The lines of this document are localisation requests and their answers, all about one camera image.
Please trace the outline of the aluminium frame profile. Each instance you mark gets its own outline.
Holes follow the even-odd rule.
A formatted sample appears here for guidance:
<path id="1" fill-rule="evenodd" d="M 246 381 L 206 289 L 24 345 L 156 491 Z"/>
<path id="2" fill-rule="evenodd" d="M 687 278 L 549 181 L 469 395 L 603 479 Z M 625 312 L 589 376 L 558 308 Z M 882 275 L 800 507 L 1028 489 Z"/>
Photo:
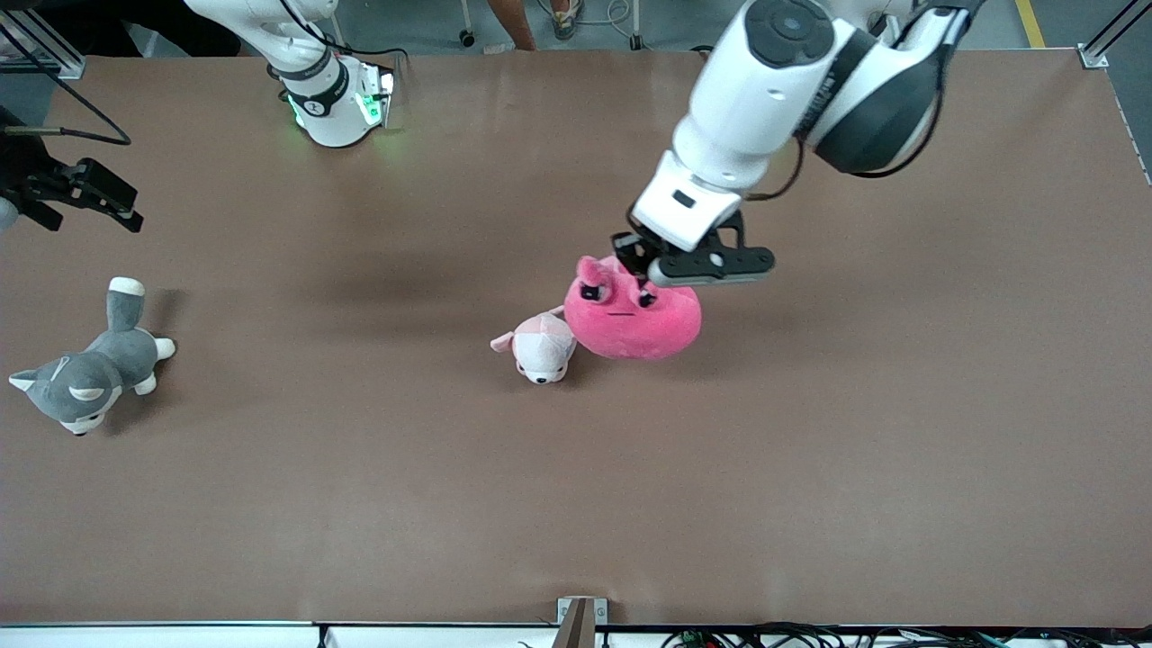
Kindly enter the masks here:
<path id="1" fill-rule="evenodd" d="M 1076 46 L 1085 69 L 1107 68 L 1107 52 L 1124 33 L 1139 23 L 1140 18 L 1152 12 L 1152 0 L 1128 0 L 1089 42 L 1079 42 Z"/>
<path id="2" fill-rule="evenodd" d="M 79 80 L 86 58 L 36 12 L 0 12 L 0 74 L 45 69 L 62 80 Z"/>

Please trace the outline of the small white pink plush toy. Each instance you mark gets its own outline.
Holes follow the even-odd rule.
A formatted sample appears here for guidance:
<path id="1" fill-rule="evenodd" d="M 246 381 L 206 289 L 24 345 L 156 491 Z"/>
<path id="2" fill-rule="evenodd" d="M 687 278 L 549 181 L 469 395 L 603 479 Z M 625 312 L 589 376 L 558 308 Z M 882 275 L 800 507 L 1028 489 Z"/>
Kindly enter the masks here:
<path id="1" fill-rule="evenodd" d="M 563 306 L 537 312 L 510 332 L 491 340 L 490 348 L 497 353 L 510 352 L 517 371 L 530 382 L 556 383 L 563 379 L 579 345 L 563 312 Z"/>

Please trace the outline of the grey white husky plush toy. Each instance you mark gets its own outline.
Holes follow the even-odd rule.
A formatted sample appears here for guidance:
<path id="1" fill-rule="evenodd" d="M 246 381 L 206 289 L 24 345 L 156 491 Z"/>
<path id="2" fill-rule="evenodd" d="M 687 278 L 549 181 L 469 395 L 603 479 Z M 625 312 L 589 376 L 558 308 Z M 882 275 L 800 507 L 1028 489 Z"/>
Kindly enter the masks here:
<path id="1" fill-rule="evenodd" d="M 176 341 L 141 327 L 145 295 L 141 280 L 115 276 L 104 301 L 107 327 L 103 333 L 83 351 L 13 372 L 9 384 L 77 437 L 103 424 L 124 393 L 152 393 L 158 386 L 156 366 L 176 355 Z"/>

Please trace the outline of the person's bare leg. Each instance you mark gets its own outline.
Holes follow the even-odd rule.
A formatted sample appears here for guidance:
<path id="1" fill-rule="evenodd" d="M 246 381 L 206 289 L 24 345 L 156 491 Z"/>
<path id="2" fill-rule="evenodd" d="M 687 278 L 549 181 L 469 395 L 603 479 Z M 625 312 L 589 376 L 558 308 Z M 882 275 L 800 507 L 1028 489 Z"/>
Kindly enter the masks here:
<path id="1" fill-rule="evenodd" d="M 486 0 L 499 24 L 510 37 L 516 50 L 536 50 L 524 0 Z"/>

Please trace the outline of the pink round plush toy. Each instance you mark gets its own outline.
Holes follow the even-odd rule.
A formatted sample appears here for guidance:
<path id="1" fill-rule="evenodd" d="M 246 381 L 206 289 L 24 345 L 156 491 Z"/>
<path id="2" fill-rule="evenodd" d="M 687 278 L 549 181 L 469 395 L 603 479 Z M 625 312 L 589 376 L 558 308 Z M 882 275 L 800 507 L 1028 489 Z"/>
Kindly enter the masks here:
<path id="1" fill-rule="evenodd" d="M 675 356 L 697 339 L 703 321 L 695 291 L 641 284 L 613 256 L 579 258 L 563 316 L 588 351 L 617 360 Z"/>

